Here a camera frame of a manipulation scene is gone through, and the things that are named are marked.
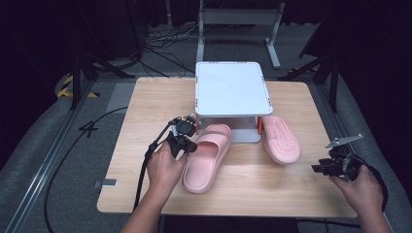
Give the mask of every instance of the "metal stand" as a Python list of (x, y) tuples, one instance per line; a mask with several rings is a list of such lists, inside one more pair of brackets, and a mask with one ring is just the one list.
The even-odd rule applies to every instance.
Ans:
[(329, 90), (329, 105), (332, 110), (337, 113), (336, 110), (336, 93), (337, 93), (337, 81), (338, 81), (338, 74), (339, 74), (339, 65), (337, 61), (337, 55), (327, 55), (321, 56), (308, 64), (300, 67), (293, 73), (290, 73), (284, 77), (278, 78), (278, 81), (291, 81), (297, 76), (311, 70), (312, 68), (319, 66), (318, 71), (315, 73), (313, 77), (313, 82), (315, 84), (323, 84), (325, 83), (327, 77), (330, 74), (330, 90)]
[(273, 44), (279, 29), (285, 3), (280, 3), (278, 9), (271, 10), (243, 10), (243, 9), (208, 9), (204, 8), (203, 0), (199, 7), (199, 42), (197, 45), (196, 63), (203, 61), (205, 38), (204, 24), (256, 24), (272, 25), (272, 35), (266, 38), (266, 47), (272, 61), (273, 68), (280, 69), (278, 55)]
[(81, 72), (86, 76), (86, 79), (89, 81), (97, 81), (98, 74), (96, 71), (96, 67), (94, 67), (93, 63), (97, 63), (107, 70), (113, 72), (117, 76), (121, 78), (134, 78), (133, 75), (128, 75), (124, 73), (122, 70), (119, 70), (112, 64), (107, 61), (104, 61), (97, 56), (86, 52), (86, 51), (78, 51), (73, 57), (73, 101), (71, 109), (75, 109), (80, 98), (81, 98)]

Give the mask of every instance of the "human hand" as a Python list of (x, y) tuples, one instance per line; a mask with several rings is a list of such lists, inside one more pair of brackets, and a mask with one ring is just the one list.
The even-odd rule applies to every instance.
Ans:
[(343, 192), (346, 201), (359, 216), (382, 213), (384, 197), (381, 187), (369, 170), (362, 165), (358, 177), (351, 183), (346, 183), (338, 177), (330, 180)]
[(183, 154), (179, 160), (176, 160), (170, 145), (163, 142), (148, 164), (149, 189), (168, 198), (182, 176), (188, 157), (188, 154)]

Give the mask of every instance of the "pink slide sandal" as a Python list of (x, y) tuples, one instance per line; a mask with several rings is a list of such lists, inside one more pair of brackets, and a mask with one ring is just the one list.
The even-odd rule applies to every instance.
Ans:
[(225, 124), (209, 125), (197, 140), (197, 150), (186, 164), (183, 186), (190, 192), (209, 189), (224, 155), (231, 144), (231, 130)]
[(263, 128), (266, 132), (264, 149), (280, 164), (292, 164), (301, 155), (300, 144), (285, 121), (278, 116), (264, 116)]

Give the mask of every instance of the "wooden tabletop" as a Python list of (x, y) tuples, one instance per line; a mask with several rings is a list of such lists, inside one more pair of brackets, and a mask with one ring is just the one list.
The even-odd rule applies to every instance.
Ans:
[[(202, 194), (178, 183), (163, 214), (203, 216), (354, 217), (340, 190), (311, 165), (328, 157), (324, 125), (305, 83), (266, 82), (273, 115), (282, 117), (302, 147), (293, 165), (275, 163), (257, 144), (232, 144), (211, 188)], [(148, 145), (174, 117), (194, 114), (194, 79), (140, 78), (135, 86), (97, 209), (131, 213)], [(145, 177), (142, 195), (149, 179)]]

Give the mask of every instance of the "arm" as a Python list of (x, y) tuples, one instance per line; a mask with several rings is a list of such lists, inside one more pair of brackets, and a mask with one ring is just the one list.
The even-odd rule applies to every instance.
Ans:
[(149, 189), (121, 232), (155, 232), (161, 209), (182, 176), (187, 160), (187, 154), (176, 160), (169, 144), (162, 143), (148, 164)]
[(382, 213), (383, 194), (379, 183), (369, 175), (366, 166), (360, 167), (356, 180), (346, 183), (337, 177), (330, 178), (343, 192), (346, 201), (360, 218), (363, 233), (391, 232)]

